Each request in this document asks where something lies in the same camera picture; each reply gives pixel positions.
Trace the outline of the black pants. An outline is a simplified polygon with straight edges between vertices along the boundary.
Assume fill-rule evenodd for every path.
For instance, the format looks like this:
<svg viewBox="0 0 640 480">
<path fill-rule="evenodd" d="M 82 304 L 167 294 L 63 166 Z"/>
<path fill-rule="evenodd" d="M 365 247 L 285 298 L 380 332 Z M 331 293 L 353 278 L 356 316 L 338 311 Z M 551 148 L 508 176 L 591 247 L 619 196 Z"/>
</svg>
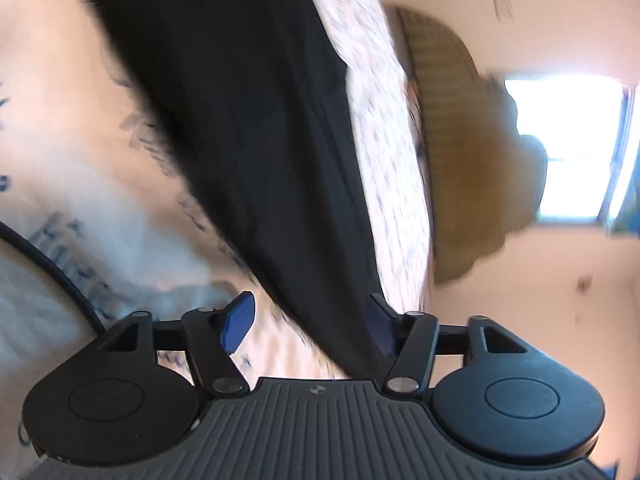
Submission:
<svg viewBox="0 0 640 480">
<path fill-rule="evenodd" d="M 314 2 L 92 1 L 222 237 L 348 376 L 383 379 L 347 68 Z"/>
</svg>

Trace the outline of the olive upholstered headboard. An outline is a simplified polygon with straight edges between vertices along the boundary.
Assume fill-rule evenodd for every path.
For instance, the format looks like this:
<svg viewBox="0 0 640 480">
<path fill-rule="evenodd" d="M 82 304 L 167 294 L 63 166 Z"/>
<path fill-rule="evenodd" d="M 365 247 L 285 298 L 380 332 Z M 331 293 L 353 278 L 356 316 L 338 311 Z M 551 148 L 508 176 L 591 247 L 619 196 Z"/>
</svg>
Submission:
<svg viewBox="0 0 640 480">
<path fill-rule="evenodd" d="M 514 99 L 478 72 L 450 27 L 407 8 L 397 14 L 420 102 L 434 279 L 442 286 L 535 221 L 548 156 L 539 140 L 518 133 Z"/>
</svg>

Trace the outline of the white script-print bedspread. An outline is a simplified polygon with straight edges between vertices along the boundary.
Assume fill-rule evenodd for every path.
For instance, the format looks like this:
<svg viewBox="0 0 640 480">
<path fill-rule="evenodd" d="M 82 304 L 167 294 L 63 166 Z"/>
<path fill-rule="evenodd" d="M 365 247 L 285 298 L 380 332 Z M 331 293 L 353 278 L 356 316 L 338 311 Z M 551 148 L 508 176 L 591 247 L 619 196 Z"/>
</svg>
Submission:
<svg viewBox="0 0 640 480">
<path fill-rule="evenodd" d="M 430 227 L 382 2 L 311 1 L 346 65 L 330 104 L 352 120 L 382 294 L 416 310 Z M 1 220 L 105 325 L 135 310 L 171 320 L 246 289 L 256 321 L 234 359 L 250 382 L 386 374 L 358 324 L 352 342 L 312 341 L 209 221 L 92 0 L 1 0 Z"/>
</svg>

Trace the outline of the window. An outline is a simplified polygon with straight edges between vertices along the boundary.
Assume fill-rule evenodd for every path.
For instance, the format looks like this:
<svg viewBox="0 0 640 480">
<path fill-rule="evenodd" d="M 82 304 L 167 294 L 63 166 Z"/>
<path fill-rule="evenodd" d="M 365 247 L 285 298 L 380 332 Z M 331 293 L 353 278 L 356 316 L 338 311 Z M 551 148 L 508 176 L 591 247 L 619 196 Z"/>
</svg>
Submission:
<svg viewBox="0 0 640 480">
<path fill-rule="evenodd" d="M 587 74 L 511 76 L 518 133 L 546 150 L 542 223 L 597 223 L 614 230 L 639 151 L 639 87 Z"/>
</svg>

